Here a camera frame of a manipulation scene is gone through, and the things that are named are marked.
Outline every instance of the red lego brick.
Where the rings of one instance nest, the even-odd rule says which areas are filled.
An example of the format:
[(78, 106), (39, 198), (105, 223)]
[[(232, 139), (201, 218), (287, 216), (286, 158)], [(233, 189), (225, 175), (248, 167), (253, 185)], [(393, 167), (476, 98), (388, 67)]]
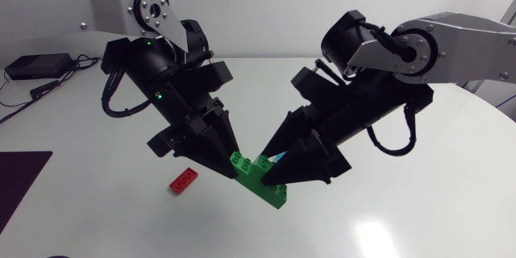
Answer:
[(183, 192), (183, 190), (188, 187), (192, 181), (194, 181), (195, 177), (199, 175), (196, 173), (193, 169), (187, 168), (179, 177), (176, 178), (175, 181), (173, 181), (169, 187), (172, 189), (176, 194), (180, 194)]

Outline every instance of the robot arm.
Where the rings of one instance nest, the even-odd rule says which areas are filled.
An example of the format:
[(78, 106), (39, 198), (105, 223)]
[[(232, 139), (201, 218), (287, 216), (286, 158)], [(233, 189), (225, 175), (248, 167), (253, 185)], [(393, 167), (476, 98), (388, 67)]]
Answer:
[(381, 69), (405, 83), (495, 80), (516, 83), (516, 27), (470, 15), (441, 13), (400, 25), (393, 33), (417, 53), (404, 61), (377, 40), (363, 42), (344, 68)]
[[(122, 118), (152, 104), (170, 123), (148, 142), (155, 154), (164, 156), (173, 150), (174, 156), (188, 157), (229, 178), (237, 176), (230, 157), (239, 149), (229, 112), (221, 100), (210, 96), (232, 75), (223, 61), (202, 65), (213, 56), (206, 36), (196, 21), (180, 21), (169, 0), (2, 2), (9, 4), (0, 8), (6, 24), (2, 32), (10, 36), (2, 40), (84, 31), (144, 36), (107, 44), (102, 71), (109, 77), (102, 109), (111, 117)], [(124, 74), (148, 100), (132, 109), (112, 110), (110, 99)]]
[(186, 31), (169, 0), (2, 0), (4, 41), (104, 31), (157, 37), (188, 52)]
[[(263, 150), (266, 156), (285, 152), (262, 178), (265, 185), (330, 183), (351, 169), (337, 146), (363, 129), (383, 152), (405, 155), (416, 141), (415, 114), (432, 102), (427, 83), (516, 82), (516, 28), (468, 15), (432, 15), (387, 35), (354, 10), (328, 31), (321, 48), (351, 82), (336, 85), (307, 68), (292, 80), (311, 104), (289, 112)], [(326, 67), (321, 60), (316, 65)], [(401, 105), (406, 105), (410, 141), (403, 149), (389, 150), (372, 125)]]

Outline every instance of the lego brick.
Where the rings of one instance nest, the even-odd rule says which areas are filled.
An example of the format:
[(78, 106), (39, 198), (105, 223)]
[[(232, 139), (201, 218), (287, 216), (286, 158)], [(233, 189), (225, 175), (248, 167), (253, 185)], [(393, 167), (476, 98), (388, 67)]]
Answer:
[(180, 194), (183, 192), (183, 190), (188, 187), (192, 181), (194, 181), (195, 177), (199, 175), (196, 173), (193, 169), (187, 168), (179, 177), (176, 178), (175, 181), (173, 181), (169, 187), (171, 190), (173, 190), (176, 194)]
[(266, 156), (258, 156), (255, 162), (242, 156), (240, 152), (233, 152), (231, 155), (231, 163), (239, 174), (236, 180), (254, 194), (279, 209), (287, 201), (287, 186), (272, 185), (265, 186), (260, 179), (267, 171), (274, 166)]

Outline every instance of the green lego brick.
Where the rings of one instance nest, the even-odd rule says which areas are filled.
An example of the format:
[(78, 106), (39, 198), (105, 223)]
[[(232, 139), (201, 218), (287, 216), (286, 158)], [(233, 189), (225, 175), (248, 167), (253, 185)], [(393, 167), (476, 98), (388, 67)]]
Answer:
[(240, 152), (233, 152), (231, 163), (239, 174), (236, 181), (241, 185), (277, 209), (287, 202), (286, 185), (265, 186), (260, 181), (262, 176), (274, 166), (274, 163), (269, 161), (266, 156), (258, 156), (255, 163), (252, 163)]

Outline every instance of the power adapter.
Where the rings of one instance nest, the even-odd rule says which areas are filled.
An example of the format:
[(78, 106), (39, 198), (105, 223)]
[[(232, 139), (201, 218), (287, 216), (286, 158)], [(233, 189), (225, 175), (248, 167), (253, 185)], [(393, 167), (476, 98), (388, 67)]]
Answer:
[(21, 56), (6, 67), (12, 80), (59, 78), (73, 66), (68, 53)]

